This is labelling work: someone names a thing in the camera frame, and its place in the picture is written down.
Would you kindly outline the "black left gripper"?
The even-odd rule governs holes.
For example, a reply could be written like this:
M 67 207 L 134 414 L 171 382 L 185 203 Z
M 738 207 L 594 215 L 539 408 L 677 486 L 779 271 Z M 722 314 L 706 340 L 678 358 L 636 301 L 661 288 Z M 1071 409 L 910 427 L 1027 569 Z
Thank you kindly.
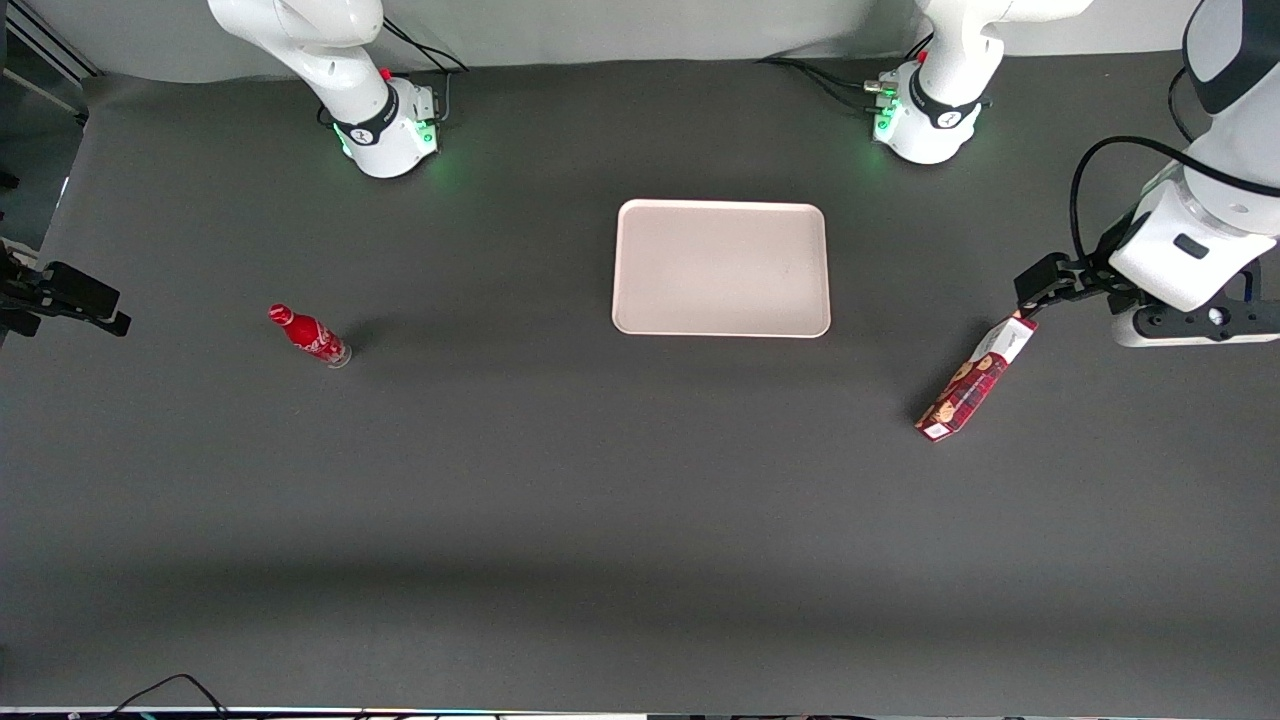
M 1112 265 L 1112 255 L 1130 234 L 1135 211 L 1128 211 L 1111 223 L 1098 237 L 1089 252 L 1085 251 L 1080 222 L 1074 219 L 1074 249 L 1084 264 L 1083 284 L 1088 290 L 1103 291 L 1110 307 L 1134 307 L 1143 300 L 1143 291 Z M 1082 296 L 1076 284 L 1073 259 L 1065 252 L 1050 252 L 1014 279 L 1020 304 L 1020 318 L 1030 320 L 1042 310 L 1062 302 L 1075 302 Z

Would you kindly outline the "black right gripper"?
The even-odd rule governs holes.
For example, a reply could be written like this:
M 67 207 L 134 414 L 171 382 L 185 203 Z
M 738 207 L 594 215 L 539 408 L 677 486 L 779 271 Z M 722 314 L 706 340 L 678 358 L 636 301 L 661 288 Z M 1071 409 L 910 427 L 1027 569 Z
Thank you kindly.
M 128 333 L 132 318 L 116 310 L 118 290 L 65 263 L 49 263 L 42 269 L 26 246 L 8 240 L 3 241 L 1 251 L 4 334 L 35 337 L 41 323 L 35 309 L 44 302 L 42 296 L 45 306 L 60 310 L 60 316 L 88 323 L 115 337 Z

